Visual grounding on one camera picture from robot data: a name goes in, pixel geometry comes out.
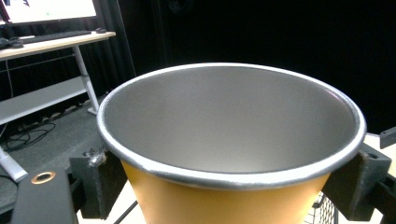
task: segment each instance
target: table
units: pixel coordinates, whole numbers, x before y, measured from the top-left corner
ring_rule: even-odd
[[[0,50],[0,62],[2,62],[57,49],[71,48],[74,52],[74,56],[76,57],[80,72],[80,77],[74,77],[64,82],[0,102],[0,125],[36,112],[50,105],[55,105],[84,92],[88,93],[92,104],[92,108],[90,108],[89,111],[96,114],[99,109],[99,104],[78,46],[107,40],[114,35],[116,35],[114,32],[106,32],[104,34],[92,32],[90,35],[80,35],[27,44],[24,45],[22,49]],[[3,168],[16,182],[21,181],[27,175],[27,173],[1,147],[0,165],[3,166]]]

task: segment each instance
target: monitor screen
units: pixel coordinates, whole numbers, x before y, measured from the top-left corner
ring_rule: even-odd
[[[58,21],[94,17],[92,0],[0,0],[7,12],[7,23]]]

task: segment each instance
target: dark background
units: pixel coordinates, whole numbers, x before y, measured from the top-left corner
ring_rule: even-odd
[[[92,85],[103,96],[122,82],[150,71],[186,63],[255,63],[299,72],[343,91],[361,108],[370,133],[396,126],[396,2],[394,1],[209,1],[95,0],[98,16],[73,26],[115,31],[108,41],[81,46]],[[44,28],[67,24],[38,24]],[[18,60],[10,67],[71,53],[64,49]],[[0,62],[0,100],[9,97]],[[78,76],[73,58],[11,71],[14,95]],[[8,124],[42,120],[76,99]]]
[[[280,67],[343,91],[370,133],[396,126],[394,1],[120,0],[120,8],[137,74],[185,63]]]

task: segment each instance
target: silver rim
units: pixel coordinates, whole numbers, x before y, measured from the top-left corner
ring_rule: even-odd
[[[354,131],[354,138],[351,139],[343,148],[341,148],[337,153],[332,154],[321,161],[317,161],[305,166],[301,166],[294,169],[289,169],[285,171],[271,172],[271,173],[260,173],[260,174],[219,174],[219,173],[209,173],[194,171],[189,169],[178,168],[163,164],[157,161],[152,161],[145,157],[142,157],[132,150],[120,144],[116,138],[108,131],[106,126],[106,107],[110,99],[117,95],[123,88],[133,84],[134,82],[147,78],[156,76],[162,73],[197,68],[197,67],[216,67],[216,66],[237,66],[237,67],[248,67],[248,68],[258,68],[269,71],[280,72],[294,77],[303,78],[310,82],[314,82],[317,85],[323,87],[327,91],[335,94],[340,98],[351,110],[356,121],[356,129]],[[184,185],[189,185],[193,187],[210,188],[210,189],[273,189],[284,187],[287,185],[292,185],[306,180],[326,175],[333,170],[341,167],[343,164],[351,160],[358,151],[358,147],[361,144],[364,135],[366,133],[366,124],[363,114],[359,108],[352,102],[349,97],[344,95],[339,90],[334,87],[321,82],[312,77],[307,77],[298,73],[294,73],[284,69],[278,69],[268,66],[260,66],[253,64],[243,64],[243,63],[199,63],[199,64],[189,64],[176,66],[171,68],[165,68],[155,72],[145,74],[141,77],[134,78],[119,87],[117,87],[113,92],[111,92],[107,98],[102,102],[98,115],[97,124],[99,127],[100,134],[107,143],[109,149],[118,156],[121,160],[126,161],[133,167],[139,170],[147,172],[151,175],[156,175],[158,177],[167,179],[169,181],[177,182]]]

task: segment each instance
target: keyboard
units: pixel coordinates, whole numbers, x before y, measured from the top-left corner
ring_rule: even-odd
[[[67,31],[62,33],[55,33],[50,35],[36,35],[34,37],[21,39],[22,44],[33,44],[37,42],[43,42],[48,40],[62,39],[78,35],[90,35],[91,31]]]

